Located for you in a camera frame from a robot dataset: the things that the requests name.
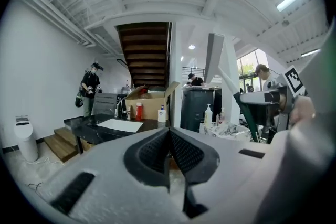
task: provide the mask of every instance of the ceiling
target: ceiling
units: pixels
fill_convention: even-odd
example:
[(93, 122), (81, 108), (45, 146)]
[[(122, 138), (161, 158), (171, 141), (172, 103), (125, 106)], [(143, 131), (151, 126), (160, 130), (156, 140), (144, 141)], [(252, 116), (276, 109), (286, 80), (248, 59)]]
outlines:
[[(26, 1), (42, 8), (34, 0)], [(111, 59), (122, 56), (115, 26), (125, 23), (176, 22), (184, 66), (194, 58), (203, 65), (211, 32), (224, 34), (237, 56), (260, 48), (287, 64), (301, 61), (301, 53), (319, 48), (328, 29), (323, 0), (296, 0), (282, 12), (276, 6), (283, 0), (48, 1), (69, 20), (62, 27), (69, 27), (66, 31), (75, 40)], [(194, 51), (188, 49), (190, 44), (196, 46)]]

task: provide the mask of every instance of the black table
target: black table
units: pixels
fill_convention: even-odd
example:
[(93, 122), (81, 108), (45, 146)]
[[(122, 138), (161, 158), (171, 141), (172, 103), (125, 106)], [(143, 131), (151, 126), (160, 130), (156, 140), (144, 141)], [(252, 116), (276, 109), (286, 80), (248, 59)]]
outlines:
[(130, 122), (127, 119), (114, 118), (113, 116), (106, 114), (97, 114), (90, 117), (81, 116), (64, 120), (65, 126), (67, 128), (71, 128), (72, 133), (76, 138), (77, 150), (79, 154), (83, 153), (83, 146), (80, 139), (83, 139), (90, 144), (98, 145), (106, 141), (119, 139), (135, 133), (141, 133), (144, 131), (170, 126), (169, 121), (166, 121), (166, 123), (160, 123), (157, 120), (142, 120), (141, 122), (143, 124), (135, 133), (97, 126), (97, 124), (107, 121), (109, 119), (125, 121), (125, 123)]

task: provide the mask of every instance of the pants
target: pants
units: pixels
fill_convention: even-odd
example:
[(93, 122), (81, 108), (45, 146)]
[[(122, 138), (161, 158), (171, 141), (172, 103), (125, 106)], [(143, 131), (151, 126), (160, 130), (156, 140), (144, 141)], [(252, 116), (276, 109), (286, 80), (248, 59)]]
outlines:
[(84, 117), (91, 116), (94, 98), (83, 97)]

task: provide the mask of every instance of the wooden staircase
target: wooden staircase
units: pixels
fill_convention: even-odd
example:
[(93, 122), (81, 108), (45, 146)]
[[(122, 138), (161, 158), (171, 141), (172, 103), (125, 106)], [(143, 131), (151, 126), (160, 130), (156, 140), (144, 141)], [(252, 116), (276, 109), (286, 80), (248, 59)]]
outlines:
[[(59, 128), (54, 130), (54, 135), (44, 138), (44, 141), (51, 151), (64, 163), (77, 155), (77, 144), (75, 136), (67, 128)], [(88, 144), (81, 140), (83, 149), (88, 151), (94, 145)]]
[(119, 25), (117, 30), (134, 86), (167, 86), (169, 23)]

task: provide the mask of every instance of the black trash bin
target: black trash bin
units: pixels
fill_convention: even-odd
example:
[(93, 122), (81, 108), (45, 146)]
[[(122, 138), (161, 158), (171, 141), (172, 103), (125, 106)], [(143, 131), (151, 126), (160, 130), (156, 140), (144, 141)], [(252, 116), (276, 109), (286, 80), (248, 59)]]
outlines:
[(188, 87), (183, 90), (181, 109), (181, 128), (199, 132), (200, 123), (204, 122), (204, 112), (207, 104), (214, 108), (213, 89), (203, 87)]

